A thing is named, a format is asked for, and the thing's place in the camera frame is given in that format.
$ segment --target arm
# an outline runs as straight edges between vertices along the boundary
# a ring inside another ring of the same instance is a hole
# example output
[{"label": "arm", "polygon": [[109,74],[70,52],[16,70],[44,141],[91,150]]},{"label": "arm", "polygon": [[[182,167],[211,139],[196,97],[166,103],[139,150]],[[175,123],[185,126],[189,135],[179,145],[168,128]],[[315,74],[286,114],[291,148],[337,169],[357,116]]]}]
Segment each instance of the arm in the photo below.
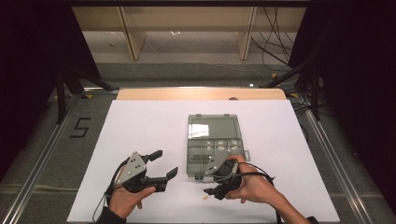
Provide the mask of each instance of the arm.
[{"label": "arm", "polygon": [[[240,155],[231,156],[230,160],[245,162]],[[241,173],[257,172],[247,164],[240,164]],[[227,199],[241,199],[241,203],[251,201],[254,203],[268,203],[289,224],[309,224],[310,222],[301,215],[288,201],[288,199],[272,186],[266,179],[257,175],[245,175],[241,187],[226,194]]]}]

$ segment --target printed number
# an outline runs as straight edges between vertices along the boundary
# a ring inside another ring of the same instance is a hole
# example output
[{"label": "printed number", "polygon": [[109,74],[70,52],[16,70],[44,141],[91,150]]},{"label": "printed number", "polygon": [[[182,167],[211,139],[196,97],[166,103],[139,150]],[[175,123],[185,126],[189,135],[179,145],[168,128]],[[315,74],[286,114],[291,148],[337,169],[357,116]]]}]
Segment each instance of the printed number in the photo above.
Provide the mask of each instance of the printed number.
[{"label": "printed number", "polygon": [[81,138],[81,137],[85,137],[85,134],[87,133],[87,131],[88,131],[88,129],[90,129],[90,128],[87,128],[87,127],[79,127],[79,122],[80,121],[82,121],[82,120],[90,120],[91,118],[79,118],[78,119],[78,121],[77,121],[77,123],[76,123],[76,126],[75,126],[75,128],[74,128],[74,130],[78,130],[78,131],[82,131],[82,134],[80,134],[80,135],[70,135],[69,137],[70,138]]}]

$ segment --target gripper jaw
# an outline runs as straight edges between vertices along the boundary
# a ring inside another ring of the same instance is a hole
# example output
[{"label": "gripper jaw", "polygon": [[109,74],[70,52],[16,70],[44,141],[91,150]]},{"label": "gripper jaw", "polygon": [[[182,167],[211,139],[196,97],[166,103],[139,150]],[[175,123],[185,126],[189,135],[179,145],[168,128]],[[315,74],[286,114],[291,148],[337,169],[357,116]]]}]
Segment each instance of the gripper jaw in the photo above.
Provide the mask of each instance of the gripper jaw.
[{"label": "gripper jaw", "polygon": [[125,165],[119,180],[115,184],[122,184],[132,193],[140,192],[149,187],[155,187],[156,192],[164,192],[168,181],[177,175],[178,168],[174,168],[164,177],[146,176],[147,162],[155,161],[163,155],[162,150],[158,150],[150,155],[140,156],[134,152]]}]

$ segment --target wrist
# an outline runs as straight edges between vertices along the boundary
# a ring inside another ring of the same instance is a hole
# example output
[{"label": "wrist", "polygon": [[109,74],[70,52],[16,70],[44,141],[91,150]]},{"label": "wrist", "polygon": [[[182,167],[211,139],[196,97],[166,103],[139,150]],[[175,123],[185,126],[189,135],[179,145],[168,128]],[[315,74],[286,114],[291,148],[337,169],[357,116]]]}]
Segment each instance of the wrist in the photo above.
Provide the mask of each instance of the wrist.
[{"label": "wrist", "polygon": [[280,192],[275,194],[273,197],[271,197],[271,199],[268,202],[268,204],[274,207],[275,210],[285,207],[285,205],[288,203],[289,201]]}]

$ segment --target white surface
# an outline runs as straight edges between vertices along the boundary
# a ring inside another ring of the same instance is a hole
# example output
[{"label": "white surface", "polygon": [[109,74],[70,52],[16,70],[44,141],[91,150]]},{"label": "white surface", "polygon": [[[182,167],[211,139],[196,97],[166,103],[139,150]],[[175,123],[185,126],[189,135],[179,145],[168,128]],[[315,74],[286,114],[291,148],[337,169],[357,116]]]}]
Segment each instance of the white surface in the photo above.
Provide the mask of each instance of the white surface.
[{"label": "white surface", "polygon": [[157,177],[178,166],[166,192],[155,193],[135,209],[130,222],[263,223],[275,222],[266,204],[203,200],[212,184],[187,178],[186,158],[190,114],[236,114],[251,163],[275,176],[275,186],[306,217],[337,222],[327,190],[289,101],[113,101],[92,154],[68,222],[91,222],[93,211],[119,164],[138,151],[158,149],[163,156],[148,163]]}]

